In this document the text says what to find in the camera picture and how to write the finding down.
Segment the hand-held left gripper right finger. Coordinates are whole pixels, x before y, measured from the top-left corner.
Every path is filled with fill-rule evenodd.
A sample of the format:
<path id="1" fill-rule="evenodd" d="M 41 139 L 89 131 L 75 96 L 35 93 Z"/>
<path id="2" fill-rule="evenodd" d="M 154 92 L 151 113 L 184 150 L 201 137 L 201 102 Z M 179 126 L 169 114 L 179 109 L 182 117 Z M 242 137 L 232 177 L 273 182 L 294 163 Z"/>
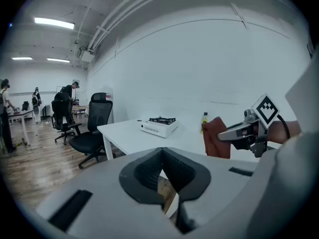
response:
<path id="1" fill-rule="evenodd" d="M 162 148 L 164 172 L 179 195 L 176 226 L 171 234 L 245 234 L 253 211 L 241 191 L 256 163 Z"/>

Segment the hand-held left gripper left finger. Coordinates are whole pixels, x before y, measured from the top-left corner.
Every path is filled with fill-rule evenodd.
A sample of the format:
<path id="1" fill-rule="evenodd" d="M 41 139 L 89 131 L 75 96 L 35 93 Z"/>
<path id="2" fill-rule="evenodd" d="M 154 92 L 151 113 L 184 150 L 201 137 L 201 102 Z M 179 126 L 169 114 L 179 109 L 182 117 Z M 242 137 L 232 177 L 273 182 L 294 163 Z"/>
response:
<path id="1" fill-rule="evenodd" d="M 92 196 L 68 228 L 69 235 L 178 235 L 159 205 L 139 204 L 121 187 L 120 171 L 150 150 L 86 168 L 50 193 L 36 208 L 48 220 L 77 190 Z"/>

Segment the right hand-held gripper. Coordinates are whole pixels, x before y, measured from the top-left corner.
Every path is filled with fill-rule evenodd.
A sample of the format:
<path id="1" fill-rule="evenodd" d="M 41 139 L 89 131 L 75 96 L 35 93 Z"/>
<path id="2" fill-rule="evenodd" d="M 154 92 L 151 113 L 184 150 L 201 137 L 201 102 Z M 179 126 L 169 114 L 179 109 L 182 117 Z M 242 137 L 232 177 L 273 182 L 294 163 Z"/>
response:
<path id="1" fill-rule="evenodd" d="M 279 115 L 279 108 L 268 94 L 262 95 L 250 108 L 244 111 L 244 120 L 217 135 L 220 141 L 231 141 L 237 150 L 249 150 L 260 158 L 268 150 L 268 129 Z"/>

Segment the reddish-brown cloth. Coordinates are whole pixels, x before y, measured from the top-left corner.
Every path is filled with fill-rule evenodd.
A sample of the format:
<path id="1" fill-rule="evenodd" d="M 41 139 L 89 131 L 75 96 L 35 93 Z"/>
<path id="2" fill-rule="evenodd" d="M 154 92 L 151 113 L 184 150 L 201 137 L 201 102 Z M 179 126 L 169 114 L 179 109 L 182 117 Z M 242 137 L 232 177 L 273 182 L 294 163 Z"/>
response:
<path id="1" fill-rule="evenodd" d="M 202 124 L 205 153 L 207 156 L 230 159 L 231 143 L 220 141 L 219 133 L 227 131 L 227 127 L 220 117 Z"/>

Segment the white portable gas stove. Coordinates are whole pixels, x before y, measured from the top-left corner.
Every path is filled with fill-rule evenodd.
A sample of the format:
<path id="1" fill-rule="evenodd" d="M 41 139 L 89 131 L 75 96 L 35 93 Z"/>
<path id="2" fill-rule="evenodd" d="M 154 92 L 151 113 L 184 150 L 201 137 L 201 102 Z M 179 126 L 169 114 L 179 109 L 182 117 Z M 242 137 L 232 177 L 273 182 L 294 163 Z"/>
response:
<path id="1" fill-rule="evenodd" d="M 179 122 L 176 118 L 149 118 L 149 120 L 142 120 L 139 123 L 139 129 L 141 131 L 151 133 L 162 138 L 168 138 L 179 126 Z"/>

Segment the person's right forearm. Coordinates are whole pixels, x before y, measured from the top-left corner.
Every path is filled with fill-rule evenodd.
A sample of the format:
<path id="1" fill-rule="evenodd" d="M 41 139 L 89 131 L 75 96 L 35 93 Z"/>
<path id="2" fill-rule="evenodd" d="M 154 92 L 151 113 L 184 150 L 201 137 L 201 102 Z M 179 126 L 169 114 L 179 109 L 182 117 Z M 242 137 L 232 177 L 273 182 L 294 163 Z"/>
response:
<path id="1" fill-rule="evenodd" d="M 298 121 L 287 121 L 286 122 L 290 138 L 301 134 L 301 128 Z M 281 121 L 274 121 L 269 129 L 267 135 L 267 141 L 284 144 L 288 140 L 285 127 Z"/>

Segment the yellow oil bottle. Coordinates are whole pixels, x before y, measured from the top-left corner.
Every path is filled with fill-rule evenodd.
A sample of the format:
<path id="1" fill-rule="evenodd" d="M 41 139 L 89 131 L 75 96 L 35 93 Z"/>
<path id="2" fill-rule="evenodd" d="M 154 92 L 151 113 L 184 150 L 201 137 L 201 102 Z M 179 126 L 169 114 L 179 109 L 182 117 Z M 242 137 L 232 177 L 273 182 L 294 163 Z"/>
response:
<path id="1" fill-rule="evenodd" d="M 200 133 L 201 134 L 203 134 L 203 127 L 202 127 L 202 125 L 204 124 L 204 123 L 207 123 L 208 122 L 208 112 L 204 112 L 203 113 L 203 116 L 202 116 L 202 121 L 201 121 L 201 127 L 200 127 Z"/>

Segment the black mesh office chair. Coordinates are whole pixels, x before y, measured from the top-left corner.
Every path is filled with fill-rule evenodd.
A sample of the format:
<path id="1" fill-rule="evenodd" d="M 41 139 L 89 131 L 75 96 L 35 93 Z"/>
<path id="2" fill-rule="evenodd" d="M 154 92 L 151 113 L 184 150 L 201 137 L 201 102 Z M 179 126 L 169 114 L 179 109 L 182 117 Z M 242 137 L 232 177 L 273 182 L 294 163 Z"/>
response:
<path id="1" fill-rule="evenodd" d="M 80 134 L 79 126 L 81 123 L 76 123 L 74 121 L 72 115 L 72 103 L 69 99 L 54 100 L 51 103 L 51 106 L 53 110 L 53 127 L 61 133 L 61 135 L 54 141 L 57 143 L 58 139 L 63 138 L 63 144 L 66 145 L 66 139 L 68 136 Z"/>
<path id="2" fill-rule="evenodd" d="M 113 108 L 113 102 L 109 93 L 94 93 L 89 102 L 89 115 L 87 132 L 80 133 L 70 140 L 70 145 L 78 152 L 85 154 L 78 167 L 83 168 L 83 164 L 91 159 L 99 162 L 99 156 L 105 155 L 103 135 L 98 130 L 99 126 L 107 125 Z"/>

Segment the wooden work desk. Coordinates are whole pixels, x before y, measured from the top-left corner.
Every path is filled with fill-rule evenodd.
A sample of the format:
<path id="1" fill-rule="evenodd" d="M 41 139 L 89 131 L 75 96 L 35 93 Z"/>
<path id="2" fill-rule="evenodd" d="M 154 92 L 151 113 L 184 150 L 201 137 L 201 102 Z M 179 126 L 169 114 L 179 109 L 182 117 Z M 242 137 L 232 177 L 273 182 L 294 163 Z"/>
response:
<path id="1" fill-rule="evenodd" d="M 82 115 L 88 115 L 89 114 L 89 106 L 73 106 L 72 107 L 72 114 L 75 115 L 77 117 L 77 115 L 79 115 L 79 117 L 81 118 Z"/>

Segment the white-legged work desk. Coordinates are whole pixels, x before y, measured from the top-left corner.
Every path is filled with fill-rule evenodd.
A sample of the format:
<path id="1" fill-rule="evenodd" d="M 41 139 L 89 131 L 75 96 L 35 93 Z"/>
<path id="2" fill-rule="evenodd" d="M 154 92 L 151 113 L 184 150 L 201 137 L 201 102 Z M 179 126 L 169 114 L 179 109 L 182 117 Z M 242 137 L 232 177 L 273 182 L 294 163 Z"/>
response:
<path id="1" fill-rule="evenodd" d="M 13 114 L 9 115 L 9 119 L 10 120 L 21 120 L 21 124 L 22 124 L 22 129 L 23 129 L 23 143 L 25 145 L 30 146 L 30 140 L 28 137 L 28 132 L 26 129 L 26 124 L 25 124 L 25 117 L 27 117 L 28 115 L 32 115 L 32 122 L 33 122 L 33 132 L 35 133 L 35 135 L 38 135 L 38 125 L 35 122 L 35 113 L 34 110 L 30 110 L 30 111 L 21 111 L 21 112 L 14 112 Z"/>

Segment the white ceiling air unit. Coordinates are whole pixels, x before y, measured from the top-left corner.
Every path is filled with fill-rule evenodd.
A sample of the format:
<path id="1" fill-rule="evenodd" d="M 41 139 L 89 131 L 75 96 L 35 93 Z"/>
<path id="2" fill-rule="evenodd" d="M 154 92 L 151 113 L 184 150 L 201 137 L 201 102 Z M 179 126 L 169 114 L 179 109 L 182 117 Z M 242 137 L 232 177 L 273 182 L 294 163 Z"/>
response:
<path id="1" fill-rule="evenodd" d="M 91 54 L 89 51 L 86 50 L 80 50 L 78 58 L 80 61 L 91 63 L 94 59 L 95 55 Z"/>

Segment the white ceiling pipes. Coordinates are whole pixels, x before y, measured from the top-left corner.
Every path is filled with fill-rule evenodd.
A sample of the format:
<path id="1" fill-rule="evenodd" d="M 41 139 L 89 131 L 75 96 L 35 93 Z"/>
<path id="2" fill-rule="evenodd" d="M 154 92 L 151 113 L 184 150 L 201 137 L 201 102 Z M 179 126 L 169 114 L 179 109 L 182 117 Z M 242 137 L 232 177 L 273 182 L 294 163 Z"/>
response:
<path id="1" fill-rule="evenodd" d="M 102 40 L 126 17 L 153 0 L 120 0 L 107 14 L 105 19 L 96 26 L 88 50 L 94 52 Z"/>

